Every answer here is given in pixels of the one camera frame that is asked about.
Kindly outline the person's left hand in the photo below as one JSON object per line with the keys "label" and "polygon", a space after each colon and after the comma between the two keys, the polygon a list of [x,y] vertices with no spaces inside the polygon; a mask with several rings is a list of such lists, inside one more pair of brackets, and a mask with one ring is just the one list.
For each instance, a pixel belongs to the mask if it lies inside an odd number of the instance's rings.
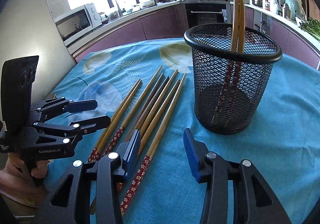
{"label": "person's left hand", "polygon": [[37,208],[47,194],[45,187],[28,183],[22,173],[25,163],[18,153],[8,153],[5,167],[1,170],[1,195],[19,204]]}

